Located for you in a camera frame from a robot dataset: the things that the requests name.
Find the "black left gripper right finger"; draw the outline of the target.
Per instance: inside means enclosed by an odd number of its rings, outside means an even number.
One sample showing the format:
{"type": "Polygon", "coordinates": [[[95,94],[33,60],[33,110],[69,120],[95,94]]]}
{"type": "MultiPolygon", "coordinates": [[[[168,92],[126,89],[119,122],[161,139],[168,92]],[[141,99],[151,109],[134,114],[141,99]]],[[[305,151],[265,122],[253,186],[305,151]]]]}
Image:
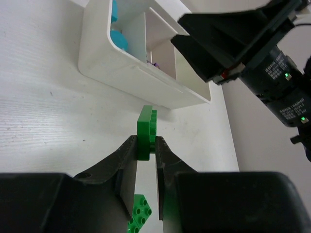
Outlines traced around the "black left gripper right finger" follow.
{"type": "Polygon", "coordinates": [[[279,172],[198,172],[155,140],[159,219],[166,233],[308,233],[311,219],[279,172]]]}

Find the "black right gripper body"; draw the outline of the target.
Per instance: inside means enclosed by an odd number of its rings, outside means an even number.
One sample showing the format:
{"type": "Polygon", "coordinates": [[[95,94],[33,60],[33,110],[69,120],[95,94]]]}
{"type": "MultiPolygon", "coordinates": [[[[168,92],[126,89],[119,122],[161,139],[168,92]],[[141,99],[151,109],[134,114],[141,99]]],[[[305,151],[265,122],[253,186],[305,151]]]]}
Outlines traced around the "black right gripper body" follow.
{"type": "Polygon", "coordinates": [[[257,98],[286,126],[310,126],[310,70],[300,72],[277,46],[294,28],[296,12],[304,5],[294,0],[294,10],[268,39],[243,44],[243,72],[240,79],[257,98]]]}

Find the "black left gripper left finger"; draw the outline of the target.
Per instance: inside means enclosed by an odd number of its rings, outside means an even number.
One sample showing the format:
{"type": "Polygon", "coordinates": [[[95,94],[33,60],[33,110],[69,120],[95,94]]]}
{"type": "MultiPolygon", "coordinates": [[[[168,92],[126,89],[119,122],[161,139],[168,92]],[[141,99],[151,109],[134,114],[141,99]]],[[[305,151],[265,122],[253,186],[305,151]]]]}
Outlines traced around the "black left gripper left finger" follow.
{"type": "Polygon", "coordinates": [[[71,177],[65,173],[3,173],[3,233],[125,233],[132,218],[138,139],[71,177]]]}

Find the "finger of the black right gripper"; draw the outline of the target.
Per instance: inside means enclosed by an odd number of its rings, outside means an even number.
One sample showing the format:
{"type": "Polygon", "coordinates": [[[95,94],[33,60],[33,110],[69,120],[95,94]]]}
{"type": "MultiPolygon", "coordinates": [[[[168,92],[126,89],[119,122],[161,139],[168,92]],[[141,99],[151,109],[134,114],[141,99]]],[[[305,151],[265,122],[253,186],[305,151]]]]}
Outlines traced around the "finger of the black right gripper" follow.
{"type": "Polygon", "coordinates": [[[171,43],[206,83],[227,83],[242,75],[241,33],[177,34],[171,43]]]}
{"type": "Polygon", "coordinates": [[[184,14],[178,24],[201,44],[255,44],[288,20],[293,0],[272,0],[255,10],[184,14]]]}

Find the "green lego brick block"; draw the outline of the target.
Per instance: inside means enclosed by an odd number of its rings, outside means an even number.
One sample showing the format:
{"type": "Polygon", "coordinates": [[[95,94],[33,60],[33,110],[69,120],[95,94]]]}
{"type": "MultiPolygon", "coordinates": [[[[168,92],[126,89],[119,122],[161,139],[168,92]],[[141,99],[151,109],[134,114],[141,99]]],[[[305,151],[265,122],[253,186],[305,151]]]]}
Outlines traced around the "green lego brick block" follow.
{"type": "Polygon", "coordinates": [[[132,219],[128,222],[128,233],[139,233],[152,214],[152,209],[143,194],[134,195],[132,219]]]}

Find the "purple lego brick stack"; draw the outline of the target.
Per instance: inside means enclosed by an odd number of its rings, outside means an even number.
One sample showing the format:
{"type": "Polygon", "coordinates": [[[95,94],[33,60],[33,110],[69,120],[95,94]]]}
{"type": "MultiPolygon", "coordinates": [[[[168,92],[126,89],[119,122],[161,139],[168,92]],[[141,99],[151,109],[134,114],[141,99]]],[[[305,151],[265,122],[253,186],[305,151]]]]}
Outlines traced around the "purple lego brick stack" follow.
{"type": "Polygon", "coordinates": [[[152,63],[150,61],[147,61],[148,64],[152,64],[153,66],[157,67],[158,69],[160,69],[160,66],[158,63],[152,63]]]}

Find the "green lego plate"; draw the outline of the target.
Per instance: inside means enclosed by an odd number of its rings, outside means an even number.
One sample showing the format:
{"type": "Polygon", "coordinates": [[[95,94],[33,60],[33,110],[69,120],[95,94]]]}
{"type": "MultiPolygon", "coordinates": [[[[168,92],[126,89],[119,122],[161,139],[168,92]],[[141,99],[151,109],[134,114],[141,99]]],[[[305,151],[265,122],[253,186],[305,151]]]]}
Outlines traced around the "green lego plate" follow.
{"type": "Polygon", "coordinates": [[[157,110],[151,105],[144,105],[137,120],[138,160],[149,161],[155,153],[157,134],[157,110]]]}

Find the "teal lego brick cluster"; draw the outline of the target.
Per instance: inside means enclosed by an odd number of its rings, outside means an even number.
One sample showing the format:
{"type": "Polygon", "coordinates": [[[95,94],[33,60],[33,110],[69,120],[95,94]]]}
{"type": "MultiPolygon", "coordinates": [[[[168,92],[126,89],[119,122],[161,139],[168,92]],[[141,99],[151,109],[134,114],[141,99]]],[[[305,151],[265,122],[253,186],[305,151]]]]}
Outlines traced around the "teal lego brick cluster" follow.
{"type": "Polygon", "coordinates": [[[112,42],[121,50],[128,51],[128,41],[121,31],[113,29],[113,23],[117,22],[118,16],[118,5],[115,0],[112,1],[112,14],[111,14],[111,30],[110,37],[112,42]]]}

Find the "white three-compartment tray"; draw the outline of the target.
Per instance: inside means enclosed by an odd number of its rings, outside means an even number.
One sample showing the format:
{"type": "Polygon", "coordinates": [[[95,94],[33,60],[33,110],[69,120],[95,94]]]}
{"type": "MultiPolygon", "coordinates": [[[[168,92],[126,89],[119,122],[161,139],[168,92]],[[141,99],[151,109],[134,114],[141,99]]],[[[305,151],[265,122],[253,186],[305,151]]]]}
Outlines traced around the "white three-compartment tray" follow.
{"type": "Polygon", "coordinates": [[[186,31],[189,12],[179,0],[116,0],[117,22],[128,51],[111,40],[112,0],[91,0],[84,9],[78,68],[89,78],[152,104],[178,109],[207,103],[210,88],[171,43],[186,31]],[[160,69],[148,64],[158,63],[160,69]]]}

